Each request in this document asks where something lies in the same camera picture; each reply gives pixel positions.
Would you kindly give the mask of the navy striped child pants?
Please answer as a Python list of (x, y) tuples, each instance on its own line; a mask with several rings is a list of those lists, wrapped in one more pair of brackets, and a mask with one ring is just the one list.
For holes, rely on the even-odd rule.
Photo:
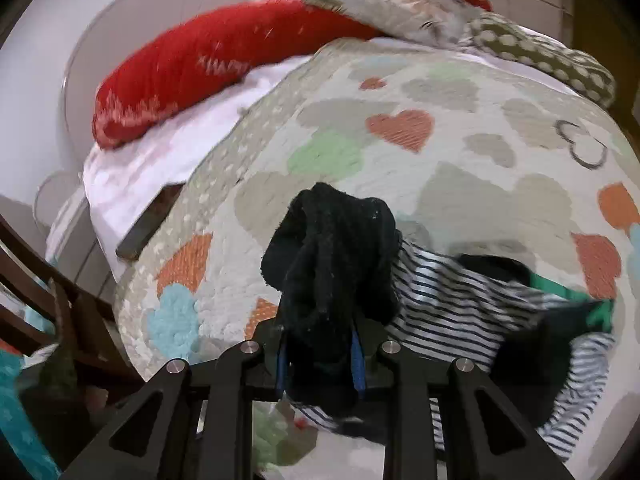
[(363, 324), (423, 359), (473, 361), (562, 460), (608, 378), (612, 300), (497, 256), (434, 254), (406, 240), (386, 203), (325, 183), (300, 192), (262, 257), (280, 292), (278, 374), (313, 424), (378, 440), (359, 404)]

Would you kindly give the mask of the dark wooden chair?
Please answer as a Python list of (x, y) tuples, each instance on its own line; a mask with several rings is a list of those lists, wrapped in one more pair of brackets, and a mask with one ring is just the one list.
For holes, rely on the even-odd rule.
[(53, 324), (48, 334), (1, 308), (1, 340), (23, 356), (53, 351), (17, 375), (17, 402), (44, 448), (64, 470), (143, 379), (118, 350), (112, 305), (45, 262), (1, 222), (1, 284)]

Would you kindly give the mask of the olive dotted bolster pillow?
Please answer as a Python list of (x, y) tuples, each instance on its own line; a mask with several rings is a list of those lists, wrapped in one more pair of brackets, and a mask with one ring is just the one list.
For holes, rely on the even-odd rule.
[(465, 27), (469, 45), (496, 58), (536, 68), (605, 110), (616, 98), (613, 74), (592, 55), (526, 32), (504, 16), (483, 12)]

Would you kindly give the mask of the rounded beige headboard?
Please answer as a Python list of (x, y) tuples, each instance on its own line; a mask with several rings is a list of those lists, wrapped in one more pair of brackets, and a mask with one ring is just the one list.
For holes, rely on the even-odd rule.
[(38, 52), (29, 61), (36, 77), (30, 92), (37, 118), (35, 148), (44, 151), (43, 162), (29, 167), (52, 176), (54, 148), (70, 155), (74, 165), (88, 155), (92, 136), (89, 122), (100, 83), (135, 50), (161, 32), (183, 24), (198, 14), (227, 3), (245, 0), (113, 0), (84, 26), (67, 26), (47, 16), (35, 26), (32, 39)]

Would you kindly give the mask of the heart patterned quilt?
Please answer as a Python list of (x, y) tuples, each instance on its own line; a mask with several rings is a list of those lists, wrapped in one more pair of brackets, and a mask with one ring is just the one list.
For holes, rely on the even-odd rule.
[(384, 200), (431, 252), (508, 257), (557, 292), (614, 300), (612, 334), (578, 341), (544, 430), (576, 478), (606, 476), (639, 416), (639, 163), (605, 110), (536, 70), (390, 40), (297, 61), (198, 155), (122, 278), (117, 324), (137, 372), (216, 358), (273, 314), (262, 254), (319, 181)]

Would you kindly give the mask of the white bed sheet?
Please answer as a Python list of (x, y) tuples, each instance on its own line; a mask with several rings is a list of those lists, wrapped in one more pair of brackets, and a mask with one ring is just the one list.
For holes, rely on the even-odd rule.
[(255, 68), (238, 84), (154, 126), (140, 139), (114, 151), (91, 149), (82, 182), (96, 236), (116, 280), (128, 266), (116, 256), (116, 247), (160, 190), (188, 180), (253, 104), (309, 60), (308, 55), (292, 56)]

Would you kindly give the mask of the long red pillow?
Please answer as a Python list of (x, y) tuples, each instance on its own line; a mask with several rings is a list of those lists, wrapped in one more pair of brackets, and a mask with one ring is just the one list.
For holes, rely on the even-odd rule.
[(91, 127), (104, 150), (236, 84), (254, 68), (378, 30), (304, 0), (250, 0), (191, 18), (126, 58), (96, 92)]

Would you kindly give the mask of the grey floral pillow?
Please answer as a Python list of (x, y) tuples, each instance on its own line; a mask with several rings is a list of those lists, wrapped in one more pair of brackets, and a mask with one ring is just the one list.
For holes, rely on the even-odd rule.
[(304, 0), (398, 39), (454, 50), (483, 10), (464, 0)]

